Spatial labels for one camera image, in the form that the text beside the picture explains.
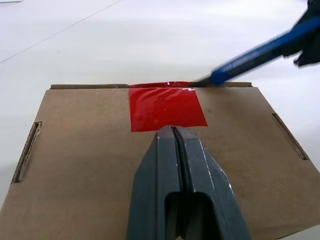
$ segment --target corrugated cardboard edge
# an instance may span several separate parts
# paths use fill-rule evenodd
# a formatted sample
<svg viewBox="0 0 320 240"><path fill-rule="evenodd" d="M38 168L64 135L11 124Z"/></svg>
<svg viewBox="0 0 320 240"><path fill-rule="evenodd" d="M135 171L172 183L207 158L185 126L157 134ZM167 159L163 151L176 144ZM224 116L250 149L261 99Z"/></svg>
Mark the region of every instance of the corrugated cardboard edge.
<svg viewBox="0 0 320 240"><path fill-rule="evenodd" d="M251 82L226 82L222 88L250 88ZM51 90L71 90L71 89L128 89L128 84L53 84Z"/></svg>
<svg viewBox="0 0 320 240"><path fill-rule="evenodd" d="M41 126L42 126L42 122L33 123L30 129L29 135L24 144L19 162L14 171L11 184L20 183L24 178L31 160L33 147L35 145L35 142L38 139L38 136L41 130Z"/></svg>

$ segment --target cardboard box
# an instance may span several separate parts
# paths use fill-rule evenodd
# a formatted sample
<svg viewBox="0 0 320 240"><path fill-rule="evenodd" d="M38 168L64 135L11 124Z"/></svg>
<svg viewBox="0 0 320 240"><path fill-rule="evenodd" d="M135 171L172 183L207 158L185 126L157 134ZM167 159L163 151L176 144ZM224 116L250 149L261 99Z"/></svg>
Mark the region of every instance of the cardboard box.
<svg viewBox="0 0 320 240"><path fill-rule="evenodd" d="M195 91L208 126L190 129L228 175L253 239L319 224L320 174L260 91ZM154 135L131 131L127 85L53 85L1 209L0 239L124 240Z"/></svg>

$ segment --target white surface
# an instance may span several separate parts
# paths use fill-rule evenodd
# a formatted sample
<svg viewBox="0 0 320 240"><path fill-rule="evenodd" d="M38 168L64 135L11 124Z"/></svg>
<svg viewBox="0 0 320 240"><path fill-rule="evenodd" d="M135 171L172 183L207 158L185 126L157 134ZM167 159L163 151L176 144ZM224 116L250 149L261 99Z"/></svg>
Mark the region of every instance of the white surface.
<svg viewBox="0 0 320 240"><path fill-rule="evenodd" d="M305 9L303 0L0 4L0 205L51 84L191 81L288 30ZM318 169L319 70L280 59L237 79L260 88Z"/></svg>

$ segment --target red tape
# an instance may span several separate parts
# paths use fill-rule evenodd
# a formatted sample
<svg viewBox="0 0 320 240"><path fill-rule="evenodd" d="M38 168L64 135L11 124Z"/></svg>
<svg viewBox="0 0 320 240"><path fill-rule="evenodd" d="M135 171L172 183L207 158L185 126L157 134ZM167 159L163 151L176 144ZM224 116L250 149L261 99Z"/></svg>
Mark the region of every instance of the red tape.
<svg viewBox="0 0 320 240"><path fill-rule="evenodd" d="M150 85L138 84L138 88L129 89L132 132L157 131L166 125L208 126L195 89L143 88L146 86Z"/></svg>

